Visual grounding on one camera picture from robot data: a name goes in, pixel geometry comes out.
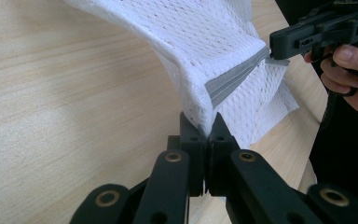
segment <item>human hand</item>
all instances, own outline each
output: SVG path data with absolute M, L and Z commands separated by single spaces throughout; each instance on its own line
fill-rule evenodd
M 333 60 L 339 66 L 333 67 L 331 65 Z M 310 52 L 304 56 L 304 61 L 311 63 Z M 324 71 L 321 80 L 327 89 L 343 94 L 348 93 L 351 87 L 358 89 L 358 76 L 344 69 L 358 71 L 358 48 L 349 45 L 338 47 L 333 54 L 333 59 L 325 59 L 321 63 L 321 68 Z M 358 90 L 353 96 L 344 99 L 358 111 Z

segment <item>light wood surface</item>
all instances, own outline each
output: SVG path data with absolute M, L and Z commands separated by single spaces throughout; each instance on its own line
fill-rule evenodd
M 254 1 L 263 39 L 285 27 Z M 252 149 L 296 188 L 325 106 L 310 66 L 292 59 L 300 104 Z M 181 104 L 153 50 L 61 0 L 0 0 L 0 223 L 68 223 L 89 192 L 147 178 Z M 220 199 L 191 200 L 190 223 L 230 223 Z

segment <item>wooden table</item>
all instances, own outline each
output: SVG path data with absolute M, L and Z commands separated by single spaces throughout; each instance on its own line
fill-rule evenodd
M 273 1 L 254 1 L 254 17 L 266 41 L 287 25 Z M 252 149 L 296 188 L 325 93 L 299 57 L 285 81 L 301 107 Z M 142 39 L 61 0 L 0 0 L 0 223 L 68 223 L 92 189 L 133 187 L 181 109 Z M 229 223 L 222 200 L 191 204 L 190 223 Z

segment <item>black clamp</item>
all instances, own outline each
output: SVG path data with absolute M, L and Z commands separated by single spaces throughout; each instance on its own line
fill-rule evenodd
M 338 46 L 344 44 L 358 48 L 358 0 L 337 0 L 316 7 L 297 24 L 269 36 L 270 57 L 276 60 L 288 59 L 312 50 L 312 60 L 322 61 L 326 58 L 325 47 L 331 47 L 334 52 Z M 358 76 L 358 71 L 346 70 Z M 356 91 L 356 88 L 351 88 L 348 93 L 334 94 L 353 96 Z
M 308 195 L 291 189 L 262 156 L 240 150 L 220 114 L 208 139 L 183 113 L 180 129 L 179 136 L 169 136 L 148 179 L 132 189 L 95 189 L 71 224 L 188 223 L 189 197 L 207 191 L 227 197 L 232 223 L 358 223 L 357 199 L 325 184 L 312 186 Z

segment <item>white mesh fabric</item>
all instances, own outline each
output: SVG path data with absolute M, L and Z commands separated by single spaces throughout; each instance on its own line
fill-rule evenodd
M 274 107 L 284 115 L 263 121 L 262 110 L 269 108 L 274 99 L 285 67 L 262 62 L 224 102 L 213 108 L 205 84 L 265 47 L 251 22 L 250 0 L 65 1 L 144 38 L 167 68 L 186 116 L 205 135 L 210 133 L 215 114 L 220 111 L 237 139 L 242 139 L 241 146 L 248 147 L 296 107 L 289 97 L 291 103 L 279 102 Z

